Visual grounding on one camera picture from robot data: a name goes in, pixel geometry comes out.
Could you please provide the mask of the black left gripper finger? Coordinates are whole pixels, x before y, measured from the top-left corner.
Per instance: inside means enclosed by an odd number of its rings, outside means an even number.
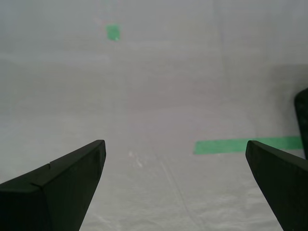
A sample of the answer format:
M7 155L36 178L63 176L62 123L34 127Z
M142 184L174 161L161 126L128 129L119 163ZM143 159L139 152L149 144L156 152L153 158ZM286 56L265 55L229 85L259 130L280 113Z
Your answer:
M0 185L2 231L78 231L106 159L96 140Z
M245 156L252 174L284 231L308 229L307 160L248 141Z

